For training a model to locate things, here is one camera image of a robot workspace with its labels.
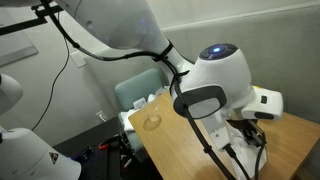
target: electrical cord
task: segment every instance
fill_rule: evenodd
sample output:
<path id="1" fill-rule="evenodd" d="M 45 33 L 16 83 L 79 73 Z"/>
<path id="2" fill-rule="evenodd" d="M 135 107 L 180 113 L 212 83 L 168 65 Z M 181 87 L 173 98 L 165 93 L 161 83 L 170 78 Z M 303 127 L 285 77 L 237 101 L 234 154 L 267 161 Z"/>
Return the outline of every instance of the electrical cord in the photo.
<path id="1" fill-rule="evenodd" d="M 227 151 L 227 153 L 229 154 L 229 156 L 234 159 L 236 161 L 236 163 L 238 164 L 238 166 L 240 167 L 241 171 L 243 172 L 244 176 L 246 177 L 246 179 L 250 180 L 250 177 L 247 173 L 247 171 L 244 169 L 243 165 L 241 164 L 241 162 L 239 161 L 236 152 L 232 149 L 231 145 L 228 144 L 224 147 L 224 149 Z"/>
<path id="2" fill-rule="evenodd" d="M 198 128 L 197 124 L 195 123 L 192 115 L 190 114 L 188 106 L 184 103 L 185 101 L 183 99 L 179 84 L 176 82 L 176 83 L 174 83 L 174 85 L 175 85 L 175 90 L 177 92 L 178 98 L 180 98 L 180 101 L 184 104 L 184 112 L 185 112 L 185 115 L 186 115 L 186 117 L 187 117 L 187 119 L 189 121 L 189 124 L 191 125 L 193 131 L 195 132 L 195 134 L 198 137 L 199 141 L 203 145 L 204 152 L 209 154 L 211 159 L 216 163 L 216 165 L 219 167 L 219 169 L 222 171 L 222 173 L 225 175 L 225 177 L 228 180 L 235 180 L 236 178 L 233 177 L 233 175 L 229 172 L 229 170 L 221 162 L 221 160 L 218 158 L 218 156 L 213 152 L 212 147 L 209 145 L 209 143 L 203 137 L 203 134 L 201 133 L 201 131 Z"/>
<path id="3" fill-rule="evenodd" d="M 51 10 L 49 3 L 46 0 L 40 0 L 40 1 L 42 3 L 43 7 L 45 8 L 45 10 L 48 12 L 48 15 L 51 18 L 54 25 L 58 28 L 58 30 L 61 32 L 61 34 L 69 41 L 69 43 L 72 44 L 72 46 L 74 48 L 78 49 L 79 51 L 83 52 L 84 54 L 86 54 L 90 57 L 93 57 L 93 58 L 101 60 L 101 61 L 117 61 L 117 60 L 122 60 L 122 59 L 129 59 L 129 58 L 133 58 L 133 57 L 138 57 L 138 56 L 151 56 L 156 59 L 161 57 L 159 54 L 151 52 L 151 51 L 139 51 L 139 52 L 134 52 L 131 54 L 126 54 L 126 55 L 120 56 L 120 57 L 103 57 L 103 56 L 95 55 L 95 54 L 89 52 L 88 50 L 84 49 L 83 47 L 81 47 L 78 43 L 76 43 L 68 35 L 68 33 L 64 30 L 64 28 L 61 26 L 60 22 L 55 17 L 54 13 Z"/>
<path id="4" fill-rule="evenodd" d="M 58 73 L 58 75 L 56 76 L 56 78 L 54 79 L 53 83 L 52 83 L 50 98 L 49 98 L 47 107 L 46 107 L 46 109 L 44 110 L 44 112 L 42 113 L 42 115 L 41 115 L 40 119 L 38 120 L 38 122 L 36 123 L 36 125 L 32 128 L 32 131 L 34 131 L 34 130 L 37 128 L 37 126 L 38 126 L 38 125 L 40 124 L 40 122 L 42 121 L 43 117 L 46 115 L 46 113 L 47 113 L 47 111 L 48 111 L 48 109 L 49 109 L 49 107 L 50 107 L 51 101 L 52 101 L 53 91 L 54 91 L 54 86 L 55 86 L 55 84 L 56 84 L 56 81 L 57 81 L 57 79 L 59 78 L 59 76 L 61 75 L 61 73 L 65 70 L 65 68 L 67 67 L 67 64 L 68 64 L 68 62 L 69 62 L 70 50 L 69 50 L 69 46 L 68 46 L 68 43 L 67 43 L 66 38 L 64 38 L 64 42 L 65 42 L 65 45 L 66 45 L 66 48 L 67 48 L 67 56 L 68 56 L 68 57 L 67 57 L 67 60 L 66 60 L 66 62 L 65 62 L 65 64 L 64 64 L 64 66 L 62 67 L 62 69 L 60 70 L 60 72 Z"/>
<path id="5" fill-rule="evenodd" d="M 76 7 L 76 10 L 74 11 L 74 17 L 77 15 L 81 3 L 82 3 L 82 0 L 79 1 L 78 5 Z"/>
<path id="6" fill-rule="evenodd" d="M 254 179 L 255 180 L 259 179 L 259 164 L 260 164 L 261 155 L 262 155 L 262 152 L 263 152 L 265 146 L 266 146 L 266 136 L 263 133 L 262 134 L 262 145 L 260 146 L 260 149 L 259 149 L 259 152 L 257 155 L 257 159 L 256 159 L 256 165 L 254 168 Z"/>

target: white wall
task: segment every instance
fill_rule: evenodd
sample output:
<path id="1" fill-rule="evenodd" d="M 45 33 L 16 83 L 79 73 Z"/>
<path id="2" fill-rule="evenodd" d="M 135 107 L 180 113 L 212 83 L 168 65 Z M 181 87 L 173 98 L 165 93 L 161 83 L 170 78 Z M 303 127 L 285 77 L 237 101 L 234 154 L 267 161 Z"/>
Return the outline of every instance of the white wall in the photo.
<path id="1" fill-rule="evenodd" d="M 147 0 L 161 27 L 262 11 L 315 0 Z"/>
<path id="2" fill-rule="evenodd" d="M 222 1 L 222 0 L 148 0 L 161 27 L 293 5 L 311 0 Z M 7 9 L 18 22 L 34 18 L 29 8 Z M 70 35 L 92 52 L 106 48 L 85 32 L 70 16 L 61 14 L 62 24 Z M 24 89 L 22 100 L 0 123 L 6 128 L 32 128 L 41 116 L 49 98 L 51 84 L 66 59 L 60 33 L 52 23 L 24 31 L 39 54 L 0 67 L 0 72 L 17 79 Z M 70 61 L 57 82 L 51 108 L 36 133 L 54 145 L 98 124 L 95 113 L 116 112 L 97 86 L 87 67 L 78 69 Z"/>

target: power outlet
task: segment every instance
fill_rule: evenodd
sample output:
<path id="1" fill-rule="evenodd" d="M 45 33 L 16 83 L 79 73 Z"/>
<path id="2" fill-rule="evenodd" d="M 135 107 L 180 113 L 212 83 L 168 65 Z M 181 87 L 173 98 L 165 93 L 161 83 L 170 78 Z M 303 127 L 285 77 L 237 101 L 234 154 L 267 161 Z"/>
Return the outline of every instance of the power outlet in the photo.
<path id="1" fill-rule="evenodd" d="M 104 112 L 99 111 L 96 113 L 96 116 L 98 116 L 101 121 L 107 122 L 108 117 L 106 114 L 104 114 Z"/>

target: floor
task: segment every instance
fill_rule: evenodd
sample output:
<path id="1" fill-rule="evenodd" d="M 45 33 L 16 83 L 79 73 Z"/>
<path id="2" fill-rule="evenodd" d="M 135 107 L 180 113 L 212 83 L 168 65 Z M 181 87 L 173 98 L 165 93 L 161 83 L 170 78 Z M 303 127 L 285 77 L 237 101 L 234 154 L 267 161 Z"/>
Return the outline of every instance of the floor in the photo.
<path id="1" fill-rule="evenodd" d="M 162 180 L 157 168 L 149 158 L 143 163 L 132 161 L 132 163 L 123 170 L 122 180 Z"/>

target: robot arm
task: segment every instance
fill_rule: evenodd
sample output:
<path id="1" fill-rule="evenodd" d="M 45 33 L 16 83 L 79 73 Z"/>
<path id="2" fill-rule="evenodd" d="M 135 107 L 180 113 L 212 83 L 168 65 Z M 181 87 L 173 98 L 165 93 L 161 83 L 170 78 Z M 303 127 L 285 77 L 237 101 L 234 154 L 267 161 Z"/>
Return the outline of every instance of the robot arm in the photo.
<path id="1" fill-rule="evenodd" d="M 22 94 L 22 88 L 15 79 L 0 74 L 0 115 L 14 106 Z"/>
<path id="2" fill-rule="evenodd" d="M 252 87 L 247 62 L 236 46 L 218 44 L 203 50 L 190 72 L 174 86 L 172 97 L 175 111 L 190 123 L 190 115 L 191 119 L 200 119 L 218 150 L 226 150 L 230 156 L 236 151 L 235 154 L 241 156 L 239 160 L 237 156 L 232 157 L 239 179 L 252 178 L 254 169 L 264 165 L 264 133 L 251 119 L 279 119 L 283 110 L 282 96 Z M 225 120 L 236 129 L 228 126 Z M 255 163 L 260 149 L 262 158 Z"/>

